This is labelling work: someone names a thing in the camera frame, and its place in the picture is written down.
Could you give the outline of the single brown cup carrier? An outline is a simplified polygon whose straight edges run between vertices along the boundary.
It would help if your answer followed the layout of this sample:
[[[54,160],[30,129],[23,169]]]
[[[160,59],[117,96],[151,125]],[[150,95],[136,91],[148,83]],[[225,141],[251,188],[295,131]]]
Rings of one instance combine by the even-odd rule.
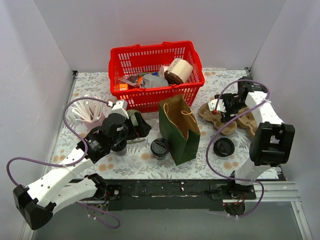
[[[211,122],[216,130],[220,130],[223,128],[225,123],[223,123],[221,121],[222,116],[221,116],[220,112],[218,112],[217,114],[214,114],[213,111],[210,110],[211,105],[213,105],[213,106],[216,105],[215,99],[213,99],[212,101],[210,101],[208,103],[203,104],[199,108],[198,114],[200,117],[202,117],[206,121]],[[227,127],[225,127],[221,131],[221,134],[225,135],[225,136],[230,135],[237,129],[237,127],[238,127],[237,122],[233,121],[232,123],[230,123]]]

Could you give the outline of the green paper bag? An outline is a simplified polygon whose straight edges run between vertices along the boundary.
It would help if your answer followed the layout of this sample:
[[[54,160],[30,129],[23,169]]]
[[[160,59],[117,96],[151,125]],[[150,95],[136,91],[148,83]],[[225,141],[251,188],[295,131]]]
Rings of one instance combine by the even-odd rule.
[[[200,129],[192,108],[182,95],[158,103],[159,130],[169,143],[175,164],[181,165],[196,158],[200,143]]]

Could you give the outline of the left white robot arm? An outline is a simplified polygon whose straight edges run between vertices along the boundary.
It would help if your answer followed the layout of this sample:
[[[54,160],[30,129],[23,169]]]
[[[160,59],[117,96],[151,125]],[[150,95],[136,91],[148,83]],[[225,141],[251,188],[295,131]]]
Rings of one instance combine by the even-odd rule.
[[[83,199],[108,201],[116,199],[116,187],[108,186],[99,174],[86,176],[70,184],[78,174],[92,167],[101,158],[114,152],[124,155],[127,142],[146,137],[152,127],[139,111],[129,116],[111,113],[102,125],[93,128],[71,153],[56,167],[37,181],[13,190],[15,206],[32,230],[46,225],[55,213]]]

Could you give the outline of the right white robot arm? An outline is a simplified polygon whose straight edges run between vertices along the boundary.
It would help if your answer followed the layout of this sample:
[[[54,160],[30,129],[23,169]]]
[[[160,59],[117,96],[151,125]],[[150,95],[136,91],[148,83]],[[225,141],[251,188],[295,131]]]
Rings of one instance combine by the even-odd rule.
[[[286,124],[275,112],[269,89],[249,77],[236,81],[237,93],[224,90],[209,104],[221,114],[225,124],[251,113],[257,129],[249,147],[248,160],[234,172],[234,181],[226,186],[227,195],[237,199],[265,171],[288,162],[295,128]]]

